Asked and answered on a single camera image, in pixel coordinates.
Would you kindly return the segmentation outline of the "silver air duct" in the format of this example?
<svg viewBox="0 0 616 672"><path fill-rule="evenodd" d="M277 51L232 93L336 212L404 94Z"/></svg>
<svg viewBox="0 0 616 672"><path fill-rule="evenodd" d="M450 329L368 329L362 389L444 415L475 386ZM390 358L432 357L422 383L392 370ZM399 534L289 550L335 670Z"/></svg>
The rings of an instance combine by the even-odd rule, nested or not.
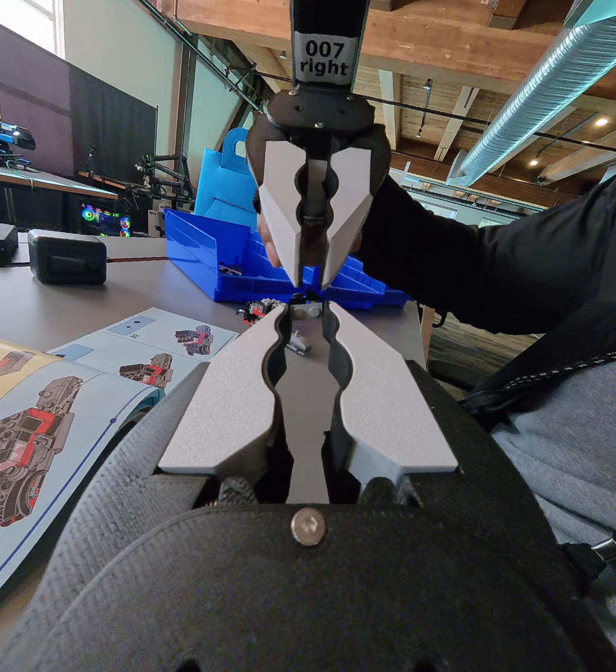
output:
<svg viewBox="0 0 616 672"><path fill-rule="evenodd" d="M455 158L447 185L468 187L616 65L616 1L574 1L563 29L484 131Z"/></svg>

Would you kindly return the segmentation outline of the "person's black jacket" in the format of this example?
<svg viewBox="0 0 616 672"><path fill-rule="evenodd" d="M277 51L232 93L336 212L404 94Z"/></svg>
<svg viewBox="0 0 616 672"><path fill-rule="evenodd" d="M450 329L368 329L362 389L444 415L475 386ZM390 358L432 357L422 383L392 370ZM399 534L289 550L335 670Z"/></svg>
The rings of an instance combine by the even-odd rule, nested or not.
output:
<svg viewBox="0 0 616 672"><path fill-rule="evenodd" d="M459 405L486 429L531 392L616 361L616 302L592 300L480 384Z"/></svg>

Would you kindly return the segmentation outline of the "brown desk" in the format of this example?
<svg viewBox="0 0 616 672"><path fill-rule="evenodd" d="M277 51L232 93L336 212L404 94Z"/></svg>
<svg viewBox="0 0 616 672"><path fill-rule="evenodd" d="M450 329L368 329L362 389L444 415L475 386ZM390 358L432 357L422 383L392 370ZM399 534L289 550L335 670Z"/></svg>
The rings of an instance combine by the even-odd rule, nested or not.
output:
<svg viewBox="0 0 616 672"><path fill-rule="evenodd" d="M233 304L214 303L177 266L163 260L115 261L104 286L59 287L38 282L29 267L0 269L0 339L46 351L156 307L231 331L246 328ZM337 383L327 369L328 344L317 321L300 323L308 356L288 354L279 382L288 446L295 459L288 500L326 502L320 440L330 426ZM44 574L59 529L40 539L0 590L0 651Z"/></svg>

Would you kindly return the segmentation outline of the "grey toy brick assembly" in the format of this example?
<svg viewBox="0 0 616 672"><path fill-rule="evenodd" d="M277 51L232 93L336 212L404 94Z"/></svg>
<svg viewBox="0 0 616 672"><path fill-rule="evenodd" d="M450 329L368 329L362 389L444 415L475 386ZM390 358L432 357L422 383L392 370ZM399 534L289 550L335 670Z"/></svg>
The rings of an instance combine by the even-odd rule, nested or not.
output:
<svg viewBox="0 0 616 672"><path fill-rule="evenodd" d="M288 314L293 321L320 318L323 314L323 302L319 294L312 290L295 293L288 302Z"/></svg>

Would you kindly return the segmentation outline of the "toy brick truck model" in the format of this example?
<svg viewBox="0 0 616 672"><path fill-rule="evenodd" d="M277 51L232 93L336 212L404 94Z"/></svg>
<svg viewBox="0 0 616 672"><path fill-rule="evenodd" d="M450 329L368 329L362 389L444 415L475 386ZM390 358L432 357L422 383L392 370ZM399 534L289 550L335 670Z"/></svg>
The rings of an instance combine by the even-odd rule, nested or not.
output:
<svg viewBox="0 0 616 672"><path fill-rule="evenodd" d="M272 312L276 307L283 305L285 305L285 303L282 300L273 298L250 300L245 304L245 307L236 311L236 315L241 315L245 324L252 326L265 317L265 315Z"/></svg>

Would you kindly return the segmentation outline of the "black rectangular device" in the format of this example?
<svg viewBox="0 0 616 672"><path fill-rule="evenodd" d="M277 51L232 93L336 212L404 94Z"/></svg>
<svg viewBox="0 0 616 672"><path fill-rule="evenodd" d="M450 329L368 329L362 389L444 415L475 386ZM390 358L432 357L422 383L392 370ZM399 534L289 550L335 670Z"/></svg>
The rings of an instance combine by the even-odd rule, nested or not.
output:
<svg viewBox="0 0 616 672"><path fill-rule="evenodd" d="M32 229L27 234L30 268L41 283L102 285L107 247L102 237Z"/></svg>

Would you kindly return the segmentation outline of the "toy instruction booklet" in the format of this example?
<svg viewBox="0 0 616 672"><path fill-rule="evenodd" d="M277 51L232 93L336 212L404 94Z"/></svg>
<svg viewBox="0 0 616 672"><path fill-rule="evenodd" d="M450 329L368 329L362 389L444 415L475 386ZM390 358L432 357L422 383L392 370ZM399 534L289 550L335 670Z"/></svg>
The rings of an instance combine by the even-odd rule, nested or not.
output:
<svg viewBox="0 0 616 672"><path fill-rule="evenodd" d="M47 353L0 339L0 588L112 439L236 337L149 308Z"/></svg>

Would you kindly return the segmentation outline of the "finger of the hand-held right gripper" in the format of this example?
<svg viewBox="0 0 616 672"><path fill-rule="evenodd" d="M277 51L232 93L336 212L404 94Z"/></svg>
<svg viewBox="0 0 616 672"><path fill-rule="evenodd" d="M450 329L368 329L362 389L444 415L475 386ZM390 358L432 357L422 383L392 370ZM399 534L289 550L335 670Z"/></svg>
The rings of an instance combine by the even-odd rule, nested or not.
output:
<svg viewBox="0 0 616 672"><path fill-rule="evenodd" d="M293 285L303 281L305 234L301 220L303 195L298 178L307 166L304 149L287 140L270 140L265 146L264 178L259 187L262 212L278 257Z"/></svg>
<svg viewBox="0 0 616 672"><path fill-rule="evenodd" d="M333 218L326 231L322 289L334 281L349 256L373 200L370 149L345 148L332 155L330 167L337 178L337 190L329 203Z"/></svg>

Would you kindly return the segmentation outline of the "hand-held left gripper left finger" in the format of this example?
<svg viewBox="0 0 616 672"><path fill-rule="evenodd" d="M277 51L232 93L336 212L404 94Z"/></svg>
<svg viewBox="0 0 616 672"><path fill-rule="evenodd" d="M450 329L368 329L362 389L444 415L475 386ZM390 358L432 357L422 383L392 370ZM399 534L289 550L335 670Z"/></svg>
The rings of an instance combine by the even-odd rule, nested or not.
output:
<svg viewBox="0 0 616 672"><path fill-rule="evenodd" d="M244 477L288 491L290 452L276 386L287 369L289 306L280 304L216 355L158 467L165 473Z"/></svg>

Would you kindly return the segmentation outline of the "person's right hand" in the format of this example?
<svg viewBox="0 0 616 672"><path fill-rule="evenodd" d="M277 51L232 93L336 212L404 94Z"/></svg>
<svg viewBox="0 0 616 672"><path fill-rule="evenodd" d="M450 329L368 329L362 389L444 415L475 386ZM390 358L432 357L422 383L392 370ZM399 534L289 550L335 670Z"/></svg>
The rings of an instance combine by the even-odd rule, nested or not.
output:
<svg viewBox="0 0 616 672"><path fill-rule="evenodd" d="M282 267L282 262L279 258L276 245L272 238L270 229L268 227L268 223L266 222L266 219L262 212L262 206L260 203L260 197L258 192L255 192L252 204L257 213L257 231L262 239L262 243L264 244L268 260L270 261L273 267L275 268Z"/></svg>

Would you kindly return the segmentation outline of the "light blue felt bag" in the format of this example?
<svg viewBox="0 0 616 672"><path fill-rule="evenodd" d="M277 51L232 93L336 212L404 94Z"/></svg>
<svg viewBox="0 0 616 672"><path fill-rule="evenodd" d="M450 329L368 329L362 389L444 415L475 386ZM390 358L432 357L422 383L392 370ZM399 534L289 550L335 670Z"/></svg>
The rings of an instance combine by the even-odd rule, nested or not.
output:
<svg viewBox="0 0 616 672"><path fill-rule="evenodd" d="M194 213L255 230L256 183L246 159L236 154L237 144L246 136L246 129L235 128L227 133L221 152L204 149Z"/></svg>

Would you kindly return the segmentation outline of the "computer with rainbow fans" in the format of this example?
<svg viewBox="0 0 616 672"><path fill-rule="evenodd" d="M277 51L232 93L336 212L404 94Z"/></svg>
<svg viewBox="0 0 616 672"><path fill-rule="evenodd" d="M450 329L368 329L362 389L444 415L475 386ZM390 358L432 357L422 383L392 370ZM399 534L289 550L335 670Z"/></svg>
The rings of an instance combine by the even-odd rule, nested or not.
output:
<svg viewBox="0 0 616 672"><path fill-rule="evenodd" d="M111 212L86 203L81 206L81 228L87 235L124 238L132 235L128 214Z"/></svg>

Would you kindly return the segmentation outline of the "person's grey shirt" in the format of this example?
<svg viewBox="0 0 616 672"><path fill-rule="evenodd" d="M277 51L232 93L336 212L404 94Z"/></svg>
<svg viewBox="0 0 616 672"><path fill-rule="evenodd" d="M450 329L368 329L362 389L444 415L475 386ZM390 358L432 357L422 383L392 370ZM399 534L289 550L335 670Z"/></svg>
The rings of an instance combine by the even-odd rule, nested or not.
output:
<svg viewBox="0 0 616 672"><path fill-rule="evenodd" d="M616 529L616 361L543 386L492 438L520 471L557 542L594 546Z"/></svg>

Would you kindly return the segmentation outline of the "dark hanging panel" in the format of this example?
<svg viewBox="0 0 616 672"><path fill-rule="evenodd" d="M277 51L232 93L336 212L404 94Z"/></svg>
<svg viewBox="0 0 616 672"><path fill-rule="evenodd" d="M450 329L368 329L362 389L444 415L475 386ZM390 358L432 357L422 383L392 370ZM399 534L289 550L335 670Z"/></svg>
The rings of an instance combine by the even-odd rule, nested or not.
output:
<svg viewBox="0 0 616 672"><path fill-rule="evenodd" d="M42 171L74 178L92 168L130 181L155 149L156 110L0 25L0 113L27 127Z"/></svg>

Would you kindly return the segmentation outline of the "thin metal ceiling pipe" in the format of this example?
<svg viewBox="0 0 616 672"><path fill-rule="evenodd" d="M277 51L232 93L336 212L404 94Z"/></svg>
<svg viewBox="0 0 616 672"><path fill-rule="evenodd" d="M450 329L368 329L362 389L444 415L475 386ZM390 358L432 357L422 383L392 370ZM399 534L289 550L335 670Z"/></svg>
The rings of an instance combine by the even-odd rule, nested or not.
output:
<svg viewBox="0 0 616 672"><path fill-rule="evenodd" d="M259 72L255 69L247 69L247 68L243 68L243 67L240 67L240 66L226 66L225 67L225 74L228 75L230 71L252 73L254 76L259 76L259 77L262 77L262 78L267 77L267 78L270 78L270 79L273 79L273 80L279 80L279 81L284 81L284 82L289 82L289 83L291 82L291 80L286 78L286 77L277 77L275 75L271 75L271 74L266 73L266 72ZM459 114L455 114L455 113L443 112L443 111L440 111L440 110L435 110L435 109L429 108L428 106L419 107L419 106L416 106L416 105L405 104L405 103L402 103L402 102L399 102L399 101L381 99L379 97L373 97L373 96L362 96L362 97L365 98L366 100L370 101L370 102L375 102L375 103L378 103L378 104L381 104L381 105L391 105L391 106L399 107L399 108L406 109L406 110L413 110L413 111L416 111L416 112L429 113L429 114L433 114L433 115L437 115L437 116L442 116L442 117L445 117L445 118L449 118L451 120L460 120L460 121L463 121L463 122L470 122L472 124L480 124L484 128L487 128L491 125L491 122L488 122L486 120L481 120L481 119L477 119L477 118L474 118L474 117L459 115ZM597 142L588 142L588 141L585 141L585 140L576 140L576 139L569 138L566 135L557 136L557 135L554 135L554 134L542 132L541 130L533 131L532 135L534 135L536 137L544 138L544 139L550 139L553 142L566 142L566 143L577 145L577 146L580 146L580 147L587 147L587 148L593 148L593 149L596 149L596 150L599 150L599 151L616 153L616 147L601 145Z"/></svg>

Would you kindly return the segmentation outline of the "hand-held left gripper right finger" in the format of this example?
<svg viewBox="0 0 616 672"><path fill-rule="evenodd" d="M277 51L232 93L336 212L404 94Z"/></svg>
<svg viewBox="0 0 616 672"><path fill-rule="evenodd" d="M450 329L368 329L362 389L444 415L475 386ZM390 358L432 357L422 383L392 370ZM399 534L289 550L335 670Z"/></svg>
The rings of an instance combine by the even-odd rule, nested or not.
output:
<svg viewBox="0 0 616 672"><path fill-rule="evenodd" d="M330 431L338 475L366 486L414 473L453 473L457 459L399 352L336 302L323 309L328 368L339 384Z"/></svg>

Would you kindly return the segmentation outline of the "wooden background table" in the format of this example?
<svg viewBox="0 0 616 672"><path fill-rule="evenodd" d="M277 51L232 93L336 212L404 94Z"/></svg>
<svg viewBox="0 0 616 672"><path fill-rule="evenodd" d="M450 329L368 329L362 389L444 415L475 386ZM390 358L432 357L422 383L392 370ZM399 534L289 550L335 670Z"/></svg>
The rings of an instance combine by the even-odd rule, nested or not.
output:
<svg viewBox="0 0 616 672"><path fill-rule="evenodd" d="M94 188L43 171L31 172L28 170L10 169L4 165L0 166L0 182L29 188L64 191L70 194L99 197L105 200L118 200L118 195L112 191Z"/></svg>

